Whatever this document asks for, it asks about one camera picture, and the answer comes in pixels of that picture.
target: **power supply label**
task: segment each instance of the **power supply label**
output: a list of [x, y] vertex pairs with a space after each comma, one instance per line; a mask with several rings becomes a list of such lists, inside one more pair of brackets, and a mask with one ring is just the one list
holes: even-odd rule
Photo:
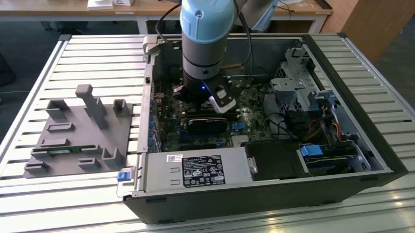
[[186, 188], [226, 184], [220, 155], [183, 158], [182, 165]]

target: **green circuit board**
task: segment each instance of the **green circuit board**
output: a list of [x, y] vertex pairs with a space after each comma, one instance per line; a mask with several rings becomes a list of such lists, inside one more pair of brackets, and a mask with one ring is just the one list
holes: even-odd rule
[[[236, 108], [230, 110], [227, 114], [234, 114], [231, 120], [227, 120], [227, 129], [222, 133], [215, 134], [190, 134], [187, 131], [187, 123], [198, 117], [188, 117], [184, 113], [194, 110], [194, 105], [186, 103], [172, 97], [168, 88], [163, 90], [162, 95], [156, 95], [156, 103], [159, 108], [159, 131], [162, 138], [162, 151], [202, 150], [214, 148], [228, 148], [238, 145], [234, 144], [232, 137], [246, 135], [250, 141], [268, 140], [272, 138], [270, 122], [266, 119], [262, 108], [262, 90], [263, 84], [252, 85], [247, 88], [240, 97], [236, 99]], [[211, 104], [202, 104], [200, 111], [212, 110]]]

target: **barcode sticker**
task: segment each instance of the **barcode sticker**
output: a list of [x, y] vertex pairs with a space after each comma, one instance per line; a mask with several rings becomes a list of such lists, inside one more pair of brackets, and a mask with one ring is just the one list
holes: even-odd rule
[[182, 162], [183, 155], [182, 154], [170, 154], [167, 155], [167, 162]]
[[116, 11], [118, 15], [134, 15], [135, 13], [132, 11]]

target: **aluminum table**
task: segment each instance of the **aluminum table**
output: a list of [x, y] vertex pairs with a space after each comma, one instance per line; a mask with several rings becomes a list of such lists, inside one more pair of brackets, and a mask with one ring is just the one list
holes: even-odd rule
[[[134, 104], [128, 165], [138, 161], [144, 35], [73, 36], [61, 40], [0, 145], [0, 232], [408, 232], [415, 226], [415, 113], [347, 38], [312, 35], [410, 174], [342, 203], [146, 225], [122, 203], [116, 172], [24, 179], [24, 165], [48, 114], [47, 102], [83, 104], [75, 88], [93, 86], [103, 103]], [[326, 89], [330, 86], [316, 72]]]

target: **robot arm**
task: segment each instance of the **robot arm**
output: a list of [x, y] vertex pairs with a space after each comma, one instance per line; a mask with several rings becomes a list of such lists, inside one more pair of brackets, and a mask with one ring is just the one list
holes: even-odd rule
[[184, 101], [210, 100], [219, 113], [236, 105], [227, 79], [220, 75], [230, 31], [240, 13], [250, 16], [252, 29], [264, 30], [276, 3], [278, 0], [182, 1], [184, 85], [178, 91]]

